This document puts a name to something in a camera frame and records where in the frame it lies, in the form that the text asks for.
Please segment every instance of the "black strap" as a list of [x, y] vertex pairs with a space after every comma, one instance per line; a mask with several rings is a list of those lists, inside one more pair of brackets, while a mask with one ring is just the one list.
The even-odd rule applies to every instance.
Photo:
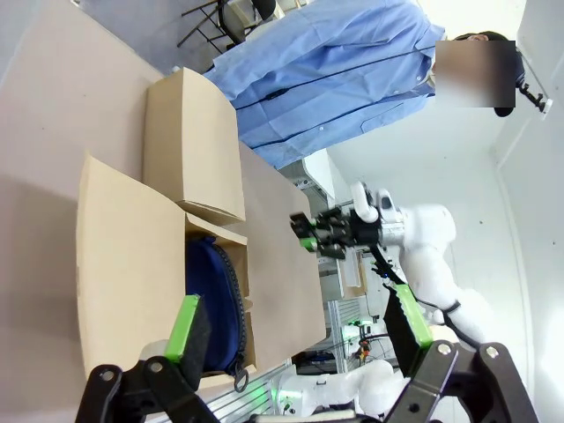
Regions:
[[432, 46], [432, 47], [426, 47], [426, 48], [422, 48], [422, 49], [414, 49], [414, 50], [412, 50], [412, 51], [408, 51], [407, 53], [402, 53], [402, 54], [400, 54], [400, 55], [385, 57], [385, 58], [383, 58], [383, 59], [374, 60], [374, 61], [372, 61], [372, 62], [368, 62], [368, 63], [364, 63], [364, 64], [359, 64], [358, 66], [353, 66], [352, 68], [348, 68], [348, 69], [340, 70], [340, 71], [338, 71], [338, 72], [330, 73], [329, 75], [325, 75], [325, 76], [323, 76], [323, 77], [319, 77], [319, 78], [316, 78], [316, 79], [312, 79], [311, 81], [306, 81], [306, 82], [302, 82], [302, 83], [300, 83], [300, 84], [288, 86], [287, 88], [280, 88], [280, 89], [277, 90], [277, 91], [274, 91], [274, 92], [272, 92], [272, 93], [266, 94], [266, 95], [265, 95], [262, 99], [260, 99], [260, 100], [257, 100], [257, 101], [255, 101], [255, 102], [253, 102], [253, 103], [250, 103], [250, 104], [246, 105], [246, 106], [240, 106], [240, 107], [236, 108], [235, 110], [243, 110], [244, 108], [250, 108], [250, 107], [252, 107], [252, 106], [255, 106], [255, 104], [262, 103], [263, 101], [274, 100], [274, 99], [276, 99], [277, 97], [280, 97], [281, 95], [286, 94], [288, 91], [293, 90], [294, 88], [298, 88], [299, 86], [304, 86], [304, 85], [308, 85], [308, 84], [313, 84], [314, 82], [321, 81], [322, 79], [334, 77], [334, 76], [336, 76], [336, 75], [340, 75], [341, 73], [346, 73], [346, 72], [348, 72], [348, 71], [354, 71], [354, 70], [356, 70], [356, 69], [363, 68], [363, 67], [365, 67], [365, 66], [369, 66], [369, 65], [375, 64], [375, 63], [386, 62], [387, 60], [397, 59], [398, 57], [412, 55], [413, 53], [419, 53], [419, 52], [421, 52], [421, 51], [429, 50], [429, 49], [431, 49], [431, 48], [434, 48], [434, 46]]

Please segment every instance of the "bolt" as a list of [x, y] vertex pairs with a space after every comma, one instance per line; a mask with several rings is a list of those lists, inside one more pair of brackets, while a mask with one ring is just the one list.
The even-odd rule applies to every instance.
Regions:
[[153, 373], [158, 373], [160, 370], [162, 370], [162, 364], [160, 364], [158, 361], [154, 361], [149, 365], [149, 368]]
[[446, 344], [440, 344], [437, 347], [437, 350], [439, 350], [439, 353], [441, 353], [442, 355], [449, 355], [450, 354], [450, 347]]
[[101, 378], [103, 381], [105, 382], [109, 382], [112, 379], [114, 379], [114, 372], [112, 372], [111, 370], [106, 370], [104, 373], [102, 373]]
[[498, 353], [498, 351], [495, 348], [493, 348], [492, 346], [488, 346], [486, 348], [486, 353], [487, 353], [487, 355], [489, 355], [493, 359], [495, 359], [498, 355], [500, 355]]

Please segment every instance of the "black chair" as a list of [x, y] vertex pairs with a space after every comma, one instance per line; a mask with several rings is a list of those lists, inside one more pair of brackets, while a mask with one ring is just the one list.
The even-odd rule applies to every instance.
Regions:
[[[195, 32], [199, 32], [206, 39], [206, 41], [211, 43], [211, 45], [220, 53], [223, 52], [218, 48], [218, 46], [215, 45], [215, 40], [227, 36], [234, 44], [241, 44], [242, 42], [244, 42], [247, 39], [247, 35], [252, 32], [257, 27], [257, 25], [245, 26], [244, 22], [227, 4], [228, 1], [229, 0], [213, 0], [194, 9], [190, 9], [189, 11], [185, 11], [181, 15], [182, 17], [189, 15], [194, 11], [201, 11], [205, 15], [205, 18], [203, 18], [194, 29], [192, 29], [184, 38], [182, 38], [180, 42], [176, 44], [176, 47], [180, 47]], [[276, 9], [276, 0], [251, 0], [251, 3], [253, 4], [253, 8], [261, 17], [261, 22], [270, 19], [274, 13], [274, 10]], [[213, 4], [216, 4], [216, 7], [215, 9], [213, 9], [213, 11], [211, 11], [211, 13], [208, 13], [204, 10], [205, 7], [211, 6]], [[216, 13], [218, 13], [219, 16], [219, 24], [217, 24], [213, 20], [213, 16]], [[219, 29], [221, 35], [211, 38], [205, 35], [200, 27], [205, 23], [206, 20], [212, 22], [213, 25]]]

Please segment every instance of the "cardboard box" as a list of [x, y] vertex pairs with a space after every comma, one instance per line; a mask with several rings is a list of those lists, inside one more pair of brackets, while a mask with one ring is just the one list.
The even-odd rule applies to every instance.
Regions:
[[245, 220], [237, 117], [212, 82], [189, 69], [149, 88], [143, 183], [211, 223]]
[[[185, 240], [209, 234], [231, 258], [249, 296], [247, 239], [188, 214], [157, 191], [91, 156], [78, 199], [78, 323], [85, 371], [135, 366], [146, 345], [168, 339], [185, 295]], [[255, 371], [249, 301], [247, 363]], [[233, 383], [206, 378], [205, 387]]]

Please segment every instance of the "blue shirt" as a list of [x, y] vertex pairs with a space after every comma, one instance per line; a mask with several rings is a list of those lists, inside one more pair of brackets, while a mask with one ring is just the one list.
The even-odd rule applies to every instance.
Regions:
[[241, 108], [413, 52], [238, 110], [240, 140], [281, 168], [421, 110], [434, 94], [423, 82], [443, 35], [412, 0], [317, 0], [216, 58], [205, 76]]

